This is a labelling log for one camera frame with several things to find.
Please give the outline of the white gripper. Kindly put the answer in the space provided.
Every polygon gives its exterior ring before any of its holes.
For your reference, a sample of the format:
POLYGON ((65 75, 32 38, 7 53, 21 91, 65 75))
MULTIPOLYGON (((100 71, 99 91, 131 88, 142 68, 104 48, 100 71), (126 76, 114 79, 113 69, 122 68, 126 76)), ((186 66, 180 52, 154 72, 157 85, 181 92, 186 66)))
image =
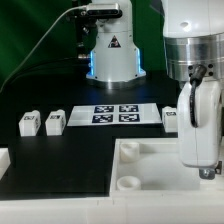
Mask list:
POLYGON ((221 85, 219 81, 203 81, 196 88, 197 128, 190 121, 190 90, 190 83, 186 83, 177 104, 180 159, 187 167, 203 168, 199 170, 201 179, 213 180, 216 175, 222 174, 222 162, 218 162, 221 144, 221 85))

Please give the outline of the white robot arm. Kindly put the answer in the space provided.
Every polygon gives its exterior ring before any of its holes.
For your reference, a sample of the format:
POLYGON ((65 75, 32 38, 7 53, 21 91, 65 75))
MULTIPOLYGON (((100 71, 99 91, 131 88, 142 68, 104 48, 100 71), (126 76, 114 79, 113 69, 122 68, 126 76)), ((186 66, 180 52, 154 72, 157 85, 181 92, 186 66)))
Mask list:
MULTIPOLYGON (((177 103, 180 159, 212 180, 221 144, 224 0, 153 3, 164 16, 167 74, 183 85, 177 103)), ((131 0, 91 0, 87 15, 96 21, 98 34, 86 78, 109 89, 143 78, 131 0)))

